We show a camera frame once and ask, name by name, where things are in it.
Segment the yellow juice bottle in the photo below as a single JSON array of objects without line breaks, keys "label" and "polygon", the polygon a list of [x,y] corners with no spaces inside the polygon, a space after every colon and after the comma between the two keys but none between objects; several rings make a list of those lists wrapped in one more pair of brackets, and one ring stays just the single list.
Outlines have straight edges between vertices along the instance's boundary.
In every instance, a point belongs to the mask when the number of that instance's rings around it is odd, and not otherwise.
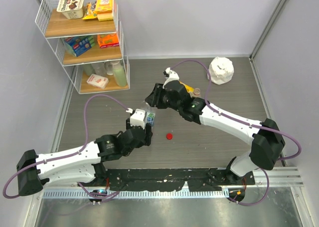
[{"label": "yellow juice bottle", "polygon": [[194,91],[194,88],[193,88],[193,87],[190,87],[189,85],[187,85],[187,84],[185,84],[185,83],[183,83],[183,82],[181,82],[181,81],[180,81],[180,84],[182,84],[182,85],[186,88],[186,90],[187,90],[188,93]]}]

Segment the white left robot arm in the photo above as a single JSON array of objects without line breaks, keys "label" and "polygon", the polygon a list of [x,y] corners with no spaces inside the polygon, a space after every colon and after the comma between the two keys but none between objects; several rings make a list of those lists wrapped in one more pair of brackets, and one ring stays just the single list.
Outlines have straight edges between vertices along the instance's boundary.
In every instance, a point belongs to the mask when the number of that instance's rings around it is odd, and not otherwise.
[{"label": "white left robot arm", "polygon": [[144,128],[133,126],[117,134],[103,135],[78,147],[51,154],[25,151],[17,170],[19,196],[30,196],[52,184],[94,184],[106,182],[106,170],[102,163],[128,156],[135,148],[149,146],[153,136],[152,125]]}]

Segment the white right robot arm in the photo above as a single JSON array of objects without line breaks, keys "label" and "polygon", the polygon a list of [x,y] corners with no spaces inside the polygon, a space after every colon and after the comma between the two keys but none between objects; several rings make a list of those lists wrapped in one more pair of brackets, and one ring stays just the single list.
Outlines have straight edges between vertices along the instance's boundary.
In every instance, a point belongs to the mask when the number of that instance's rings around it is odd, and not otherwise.
[{"label": "white right robot arm", "polygon": [[250,145],[250,151],[234,157],[226,167],[225,179],[232,185],[255,169],[272,170],[285,146],[275,121],[254,121],[225,112],[201,97],[191,96],[179,81],[155,84],[145,101],[157,109],[171,108],[186,121],[217,128]]}]

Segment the clear bottle blue white label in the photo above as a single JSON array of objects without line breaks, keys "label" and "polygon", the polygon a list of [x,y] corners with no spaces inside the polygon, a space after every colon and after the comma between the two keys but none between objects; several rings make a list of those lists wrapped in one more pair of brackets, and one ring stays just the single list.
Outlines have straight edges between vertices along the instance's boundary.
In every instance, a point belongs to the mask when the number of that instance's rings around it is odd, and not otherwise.
[{"label": "clear bottle blue white label", "polygon": [[154,128],[155,118],[156,118],[156,108],[151,107],[148,103],[144,102],[142,109],[146,112],[146,122]]}]

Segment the clear bottle red label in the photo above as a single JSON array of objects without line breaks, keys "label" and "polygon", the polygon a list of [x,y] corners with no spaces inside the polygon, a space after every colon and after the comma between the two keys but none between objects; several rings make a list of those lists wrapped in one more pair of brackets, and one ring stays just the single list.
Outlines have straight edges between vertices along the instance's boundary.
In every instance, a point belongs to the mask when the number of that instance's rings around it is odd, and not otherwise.
[{"label": "clear bottle red label", "polygon": [[195,88],[192,92],[194,97],[201,97],[201,92],[199,88]]}]

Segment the red bottle cap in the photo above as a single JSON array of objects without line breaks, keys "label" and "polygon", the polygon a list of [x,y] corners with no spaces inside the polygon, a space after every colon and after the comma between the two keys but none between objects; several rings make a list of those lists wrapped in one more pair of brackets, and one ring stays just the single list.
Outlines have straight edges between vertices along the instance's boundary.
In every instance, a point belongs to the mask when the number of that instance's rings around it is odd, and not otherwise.
[{"label": "red bottle cap", "polygon": [[167,133],[166,138],[168,140],[171,140],[173,138],[173,134],[172,133]]}]

